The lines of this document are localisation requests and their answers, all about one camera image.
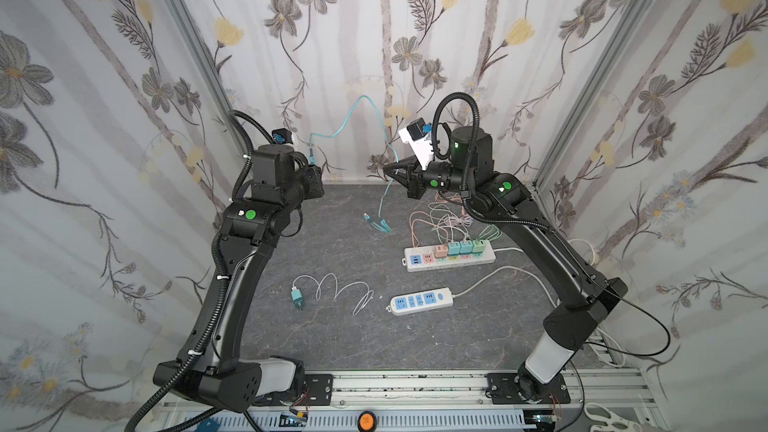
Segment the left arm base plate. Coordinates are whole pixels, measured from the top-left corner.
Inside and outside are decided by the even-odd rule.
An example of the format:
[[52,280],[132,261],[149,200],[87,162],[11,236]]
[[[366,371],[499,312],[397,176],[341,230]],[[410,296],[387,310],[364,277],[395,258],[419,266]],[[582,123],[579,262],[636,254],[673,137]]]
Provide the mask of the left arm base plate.
[[309,373],[295,379],[287,391],[258,397],[252,406],[310,407],[329,406],[333,393],[332,374]]

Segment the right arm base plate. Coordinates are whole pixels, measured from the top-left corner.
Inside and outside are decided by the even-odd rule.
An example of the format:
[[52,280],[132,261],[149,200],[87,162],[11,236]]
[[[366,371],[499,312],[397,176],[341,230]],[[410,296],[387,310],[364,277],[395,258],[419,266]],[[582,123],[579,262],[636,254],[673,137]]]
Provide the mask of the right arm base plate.
[[494,405],[567,405],[571,403],[568,387],[561,374],[542,384],[524,372],[496,372],[486,375],[486,397]]

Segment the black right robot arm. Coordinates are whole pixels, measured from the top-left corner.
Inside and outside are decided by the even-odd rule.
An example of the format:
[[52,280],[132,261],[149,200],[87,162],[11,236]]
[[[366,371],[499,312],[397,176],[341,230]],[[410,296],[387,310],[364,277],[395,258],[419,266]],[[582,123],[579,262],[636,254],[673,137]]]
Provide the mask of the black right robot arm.
[[476,221],[507,235],[537,267],[557,294],[559,305],[545,318],[544,333],[520,368],[521,385],[550,383],[628,291],[619,278],[592,267],[546,219],[528,189],[511,173],[498,172],[492,138],[469,126],[449,135],[444,157],[435,154],[435,131],[422,121],[400,130],[413,154],[385,166],[409,197],[429,189],[456,193]]

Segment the white power strip blue outlets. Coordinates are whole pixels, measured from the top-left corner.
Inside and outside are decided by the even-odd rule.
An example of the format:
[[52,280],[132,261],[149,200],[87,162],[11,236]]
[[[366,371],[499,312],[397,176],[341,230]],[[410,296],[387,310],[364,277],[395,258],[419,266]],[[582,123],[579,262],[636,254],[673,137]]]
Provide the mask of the white power strip blue outlets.
[[431,289],[398,295],[390,300],[386,310],[394,316],[404,316],[451,307],[453,293],[449,288]]

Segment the white six-outlet colourful power strip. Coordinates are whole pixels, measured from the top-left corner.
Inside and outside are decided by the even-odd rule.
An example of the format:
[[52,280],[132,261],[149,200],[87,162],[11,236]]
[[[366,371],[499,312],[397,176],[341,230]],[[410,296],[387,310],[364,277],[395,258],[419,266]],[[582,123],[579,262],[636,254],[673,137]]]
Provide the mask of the white six-outlet colourful power strip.
[[445,258],[434,256],[434,249],[438,245],[406,248],[402,265],[406,267],[408,272],[415,273],[494,263],[496,261],[495,251],[490,246],[490,242],[485,241],[487,245],[482,254],[448,255]]

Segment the pink charger plug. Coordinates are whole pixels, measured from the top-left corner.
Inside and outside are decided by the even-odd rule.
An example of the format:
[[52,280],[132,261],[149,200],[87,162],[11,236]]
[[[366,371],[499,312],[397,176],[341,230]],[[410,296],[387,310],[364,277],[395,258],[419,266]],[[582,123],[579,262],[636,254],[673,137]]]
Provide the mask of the pink charger plug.
[[438,245],[434,249],[434,256],[436,258],[445,258],[449,254],[449,248],[447,245]]

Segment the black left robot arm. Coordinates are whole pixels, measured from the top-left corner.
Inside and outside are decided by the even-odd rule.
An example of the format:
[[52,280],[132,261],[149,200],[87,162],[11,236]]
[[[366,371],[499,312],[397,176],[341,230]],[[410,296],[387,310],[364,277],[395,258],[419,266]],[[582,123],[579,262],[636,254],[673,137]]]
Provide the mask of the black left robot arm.
[[292,212],[324,193],[321,171],[289,145],[262,145],[250,158],[254,178],[236,189],[214,236],[215,273],[193,330],[177,357],[157,366],[159,389],[129,419],[129,431],[170,393],[216,414],[243,413],[264,396],[292,400],[305,392],[301,361],[246,360],[240,346],[258,282]]

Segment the teal charger plug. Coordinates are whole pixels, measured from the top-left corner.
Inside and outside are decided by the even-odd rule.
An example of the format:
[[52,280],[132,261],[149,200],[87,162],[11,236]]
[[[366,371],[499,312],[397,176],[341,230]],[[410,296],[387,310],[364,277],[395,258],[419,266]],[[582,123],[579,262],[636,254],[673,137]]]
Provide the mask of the teal charger plug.
[[304,298],[303,298],[302,292],[297,287],[293,287],[291,289],[291,300],[294,306],[298,310],[304,309],[304,306],[305,306]]
[[473,241],[462,241],[460,243],[460,255],[470,255],[474,252]]
[[447,244],[448,247],[448,255],[449,256],[456,256],[461,253],[461,243],[460,242],[449,242]]

